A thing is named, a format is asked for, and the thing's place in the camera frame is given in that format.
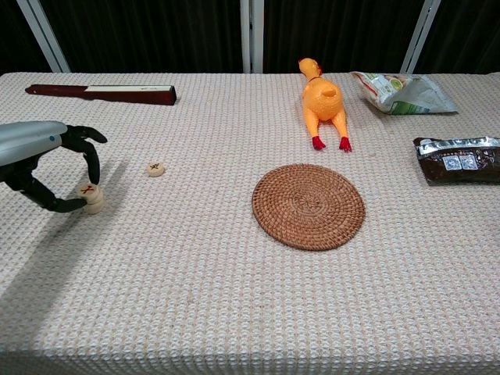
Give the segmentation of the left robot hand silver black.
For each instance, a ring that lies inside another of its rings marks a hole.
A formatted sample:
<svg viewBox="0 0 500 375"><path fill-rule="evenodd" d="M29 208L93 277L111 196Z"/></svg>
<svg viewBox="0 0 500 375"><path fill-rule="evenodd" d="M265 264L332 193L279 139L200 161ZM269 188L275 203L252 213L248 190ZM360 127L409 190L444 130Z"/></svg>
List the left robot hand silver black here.
<svg viewBox="0 0 500 375"><path fill-rule="evenodd" d="M69 213L86 206L85 198L64 200L37 180L32 172L39 159L59 147L81 153L93 184L100 181L100 162L91 139L105 144L107 138L93 127L72 126L55 120L36 120L1 125L1 182L43 209Z"/></svg>

